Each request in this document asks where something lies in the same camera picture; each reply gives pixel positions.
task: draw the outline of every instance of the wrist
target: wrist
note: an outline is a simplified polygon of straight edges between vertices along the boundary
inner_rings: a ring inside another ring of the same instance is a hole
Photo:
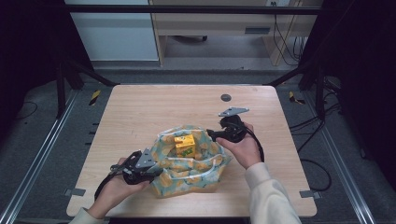
[[[91,217],[94,217],[96,219],[104,219],[108,211],[110,211],[111,208],[108,208],[105,205],[102,205],[101,203],[98,203],[97,201],[93,203],[93,205],[87,210],[87,212],[90,214]]]
[[[258,162],[246,170],[245,179],[249,188],[254,189],[263,181],[271,179],[271,176],[266,164],[264,162]]]
[[[253,166],[259,162],[262,162],[259,158],[251,158],[250,160],[247,161],[245,164],[245,169],[247,170],[250,166]]]

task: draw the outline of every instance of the gray floor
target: gray floor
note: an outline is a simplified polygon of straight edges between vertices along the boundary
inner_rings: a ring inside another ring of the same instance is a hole
[[[210,36],[206,42],[195,38],[175,37],[170,38],[168,44],[162,67],[156,63],[139,63],[134,70],[131,70],[129,64],[116,70],[114,66],[102,66],[97,71],[120,83],[261,85],[282,76],[293,67],[284,63],[273,67],[259,37]],[[111,93],[111,88],[86,76],[83,78],[86,84],[81,91],[68,91],[69,96],[77,95],[76,102],[18,213],[16,223],[59,223],[61,220],[71,219],[65,213],[69,198],[64,196],[64,190],[72,189],[77,182],[94,137],[92,132],[100,122]],[[290,91],[294,92],[297,99],[307,102],[313,96],[311,91],[298,91],[298,80],[299,77],[293,78],[276,88],[289,126],[315,116],[309,104],[300,105],[289,99]],[[55,121],[55,88],[55,83],[50,82],[28,93],[26,102],[37,104],[37,110],[25,119],[15,120],[11,135],[2,143],[2,211],[24,179]],[[95,90],[101,90],[101,94],[97,103],[92,106],[89,105],[89,101]],[[337,103],[334,96],[327,100],[326,107]],[[26,103],[20,116],[25,117],[34,110],[34,104]],[[292,132],[296,147],[301,146],[309,136],[305,133],[312,133],[317,125],[313,123],[298,132]],[[375,222],[396,223],[396,193],[382,176],[375,162],[361,158],[359,146],[345,118],[335,111],[327,116],[325,128],[330,132],[346,162],[348,171]],[[364,223],[357,216],[351,197],[343,184],[342,174],[336,169],[329,151],[322,133],[318,133],[300,153],[301,158],[321,164],[332,177],[332,186],[321,192],[321,198],[316,199],[318,213],[314,217],[302,217],[302,222]],[[303,166],[311,187],[323,188],[327,185],[326,174],[317,166],[307,162],[303,162]]]

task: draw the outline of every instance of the black cable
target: black cable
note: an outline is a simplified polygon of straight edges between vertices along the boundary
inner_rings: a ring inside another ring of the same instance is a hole
[[[313,133],[292,133],[291,135],[309,135]]]
[[[335,92],[335,91],[329,92],[323,97],[323,99],[326,99],[328,96],[335,95],[335,94],[337,94],[337,92]]]
[[[224,124],[232,125],[232,126],[238,128],[238,129],[241,129],[241,130],[247,132],[248,134],[250,134],[250,136],[256,141],[257,147],[259,148],[259,152],[260,152],[260,159],[262,160],[262,162],[264,162],[264,150],[262,149],[262,144],[260,143],[259,139],[257,138],[256,134],[254,134],[253,131],[251,131],[246,126],[234,124],[234,123],[231,123],[231,122],[224,122]]]
[[[35,106],[35,109],[33,109],[33,111],[32,111],[31,113],[29,113],[28,115],[23,116],[23,117],[18,117],[18,118],[15,118],[15,119],[26,119],[26,118],[29,118],[29,117],[32,116],[32,115],[37,111],[37,109],[38,109],[38,105],[37,105],[36,103],[34,103],[34,102],[27,101],[27,102],[24,102],[24,104],[32,104],[32,105]]]
[[[262,162],[264,162],[264,150],[262,149],[262,144],[260,144],[259,139],[256,137],[256,134],[254,134],[253,131],[251,131],[249,128],[245,127],[246,131],[248,134],[250,134],[253,139],[256,141],[257,146],[259,147],[259,152],[260,152],[260,159],[262,160]]]
[[[286,39],[283,37],[282,33],[280,33],[279,26],[277,25],[276,14],[275,14],[274,16],[275,16],[275,26],[276,26],[276,30],[277,30],[277,32],[279,33],[280,38],[282,39],[282,42],[283,42],[283,44],[285,45],[285,48],[286,48],[286,50],[287,50],[288,53],[289,53],[289,56],[290,56],[294,61],[298,62],[298,60],[296,60],[296,59],[291,55],[290,50],[289,50],[289,48],[288,48],[288,43],[286,42]]]
[[[326,113],[327,113],[326,116],[329,116],[329,115],[332,114],[332,112],[334,112],[336,110],[339,110],[341,108],[341,105],[340,104],[335,104],[335,105],[332,105],[332,107],[333,108],[329,108],[330,110],[326,110]]]
[[[274,22],[274,35],[273,35],[273,39],[274,39],[274,43],[275,43],[275,45],[276,45],[276,48],[279,50],[279,53],[280,53],[280,55],[282,56],[282,59],[283,59],[283,61],[285,62],[285,64],[287,64],[287,65],[292,65],[292,66],[296,66],[296,65],[298,65],[298,64],[292,64],[292,63],[288,63],[287,61],[286,61],[286,59],[285,59],[285,56],[283,55],[283,53],[282,53],[282,50],[280,49],[280,47],[279,47],[279,45],[276,43],[276,37],[275,37],[275,32],[276,32],[276,27],[277,27],[277,21],[276,21],[276,14],[274,15],[274,17],[275,17],[275,22]]]
[[[337,30],[339,24],[345,19],[348,11],[352,8],[355,1],[356,0],[349,1],[349,4],[346,7],[346,10],[344,10],[342,15],[338,19],[336,19],[336,22],[332,26],[331,30],[323,37],[322,41],[320,41],[320,43],[318,44],[318,47],[314,50],[312,57],[309,57],[306,60],[306,62],[299,64],[299,66],[297,68],[288,72],[283,77],[277,78],[274,81],[271,81],[267,84],[262,84],[262,85],[269,85],[269,86],[276,87],[292,77],[295,77],[301,73],[305,73],[311,67],[316,67],[318,65],[318,63],[322,60],[322,54],[321,54],[322,51],[324,51],[324,48],[328,45],[329,40],[331,40],[333,38],[334,34],[336,34],[336,30]]]
[[[310,162],[310,163],[315,164],[316,166],[318,166],[320,169],[322,169],[326,173],[326,175],[327,175],[327,177],[329,179],[329,182],[328,182],[328,184],[327,184],[327,186],[325,188],[317,189],[317,188],[313,188],[311,186],[309,186],[309,188],[311,188],[312,190],[315,190],[315,191],[325,191],[325,190],[328,190],[332,186],[332,176],[330,175],[329,171],[326,170],[326,168],[324,168],[322,165],[320,165],[316,161],[311,161],[311,160],[308,160],[308,159],[300,159],[300,161],[306,161],[306,162]]]
[[[300,123],[300,124],[297,124],[297,125],[294,125],[294,126],[290,127],[290,129],[295,129],[295,128],[300,127],[300,128],[298,128],[298,129],[290,130],[290,131],[291,131],[291,132],[299,131],[299,130],[301,130],[302,128],[304,128],[304,127],[306,127],[306,126],[308,126],[308,125],[314,123],[314,122],[317,121],[317,120],[318,120],[318,116],[315,116],[315,117],[313,117],[312,119],[306,120],[306,121],[304,121],[304,122],[302,122],[302,123]]]
[[[300,39],[300,47],[299,47],[299,53],[296,53],[296,46],[297,46],[297,40]],[[301,60],[301,57],[303,56],[303,51],[304,51],[304,42],[305,42],[305,37],[301,36],[301,37],[294,37],[294,43],[293,43],[293,55],[294,58],[296,58],[298,60],[298,62]]]
[[[322,120],[319,124],[319,126],[315,129],[315,131],[309,136],[308,139],[305,140],[305,142],[297,149],[297,152],[300,153],[300,151],[303,149],[303,147],[315,136],[315,134],[324,126],[324,120]]]

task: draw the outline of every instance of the yellow block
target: yellow block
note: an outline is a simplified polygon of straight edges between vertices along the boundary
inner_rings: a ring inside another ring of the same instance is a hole
[[[175,137],[176,152],[180,158],[195,158],[195,141],[192,134]]]

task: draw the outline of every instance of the black curtain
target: black curtain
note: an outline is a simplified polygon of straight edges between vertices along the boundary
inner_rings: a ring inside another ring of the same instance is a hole
[[[64,5],[63,0],[47,2]],[[61,61],[73,59],[93,71],[70,13],[44,10],[42,4],[46,1],[1,1],[0,141],[7,136],[26,93],[55,80]]]
[[[327,76],[341,80],[340,100],[361,150],[376,160],[396,189],[395,9],[394,1],[356,0],[320,52],[318,64]],[[302,63],[314,54],[316,40],[324,38],[332,23],[319,18]]]

